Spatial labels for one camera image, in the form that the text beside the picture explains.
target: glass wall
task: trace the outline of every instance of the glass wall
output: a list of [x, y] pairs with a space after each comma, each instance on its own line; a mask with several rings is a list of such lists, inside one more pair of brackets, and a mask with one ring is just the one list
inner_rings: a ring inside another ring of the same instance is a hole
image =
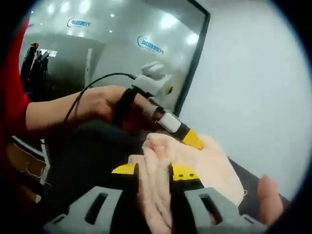
[[[204, 20], [187, 0], [44, 0], [30, 12], [20, 63], [32, 42], [53, 51], [47, 82], [56, 98], [105, 74], [138, 75], [160, 61], [174, 85], [163, 105], [173, 110]], [[110, 84], [131, 87], [132, 80], [110, 77], [95, 86]]]

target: black cable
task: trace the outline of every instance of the black cable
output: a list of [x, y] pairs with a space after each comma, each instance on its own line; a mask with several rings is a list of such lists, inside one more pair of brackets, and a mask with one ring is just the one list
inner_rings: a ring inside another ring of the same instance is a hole
[[80, 94], [78, 95], [78, 97], [77, 97], [76, 100], [74, 101], [73, 105], [71, 106], [71, 108], [70, 108], [69, 111], [67, 112], [67, 115], [66, 115], [66, 117], [65, 117], [63, 123], [65, 123], [65, 122], [68, 120], [70, 113], [73, 111], [75, 105], [80, 101], [82, 95], [84, 94], [84, 92], [86, 92], [86, 90], [87, 90], [88, 88], [90, 88], [93, 84], [95, 84], [96, 82], [98, 82], [98, 81], [100, 81], [100, 80], [102, 80], [102, 79], [104, 79], [104, 78], [111, 77], [111, 76], [118, 76], [118, 75], [127, 76], [127, 77], [129, 77], [129, 78], [131, 78], [131, 79], [133, 79], [133, 80], [136, 79], [135, 76], [133, 76], [133, 75], [131, 75], [131, 74], [127, 74], [127, 73], [111, 73], [111, 74], [107, 74], [107, 75], [105, 75], [105, 76], [103, 76], [103, 77], [101, 77], [101, 78], [98, 78], [98, 79], [92, 81], [90, 84], [88, 84], [88, 85], [80, 92]]

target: pink towel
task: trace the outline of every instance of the pink towel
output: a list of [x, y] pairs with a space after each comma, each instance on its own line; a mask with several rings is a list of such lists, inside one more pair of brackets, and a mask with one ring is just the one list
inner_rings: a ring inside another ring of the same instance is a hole
[[200, 136], [205, 147], [198, 150], [171, 136], [148, 134], [144, 155], [131, 155], [129, 163], [139, 164], [139, 203], [153, 234], [172, 230], [168, 165], [177, 163], [194, 169], [205, 188], [213, 187], [237, 206], [244, 197], [243, 186], [228, 158], [209, 136]]

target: black wrist band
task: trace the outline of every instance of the black wrist band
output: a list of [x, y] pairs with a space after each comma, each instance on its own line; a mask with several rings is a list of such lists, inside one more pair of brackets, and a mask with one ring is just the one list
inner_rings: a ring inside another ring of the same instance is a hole
[[118, 127], [122, 127], [122, 120], [125, 114], [130, 111], [131, 104], [135, 101], [136, 95], [137, 92], [133, 89], [127, 89], [124, 92], [121, 99], [116, 104], [113, 124], [117, 125]]

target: blue logo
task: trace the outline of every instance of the blue logo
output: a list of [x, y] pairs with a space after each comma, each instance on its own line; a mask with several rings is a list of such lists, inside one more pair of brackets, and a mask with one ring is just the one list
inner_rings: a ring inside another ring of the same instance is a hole
[[164, 54], [163, 49], [152, 44], [150, 41], [148, 41], [146, 38], [144, 38], [144, 36], [138, 36], [137, 45], [141, 48], [146, 48], [146, 49], [149, 49], [153, 52], [158, 52], [158, 53]]
[[91, 22], [70, 18], [67, 22], [67, 27], [89, 27]]

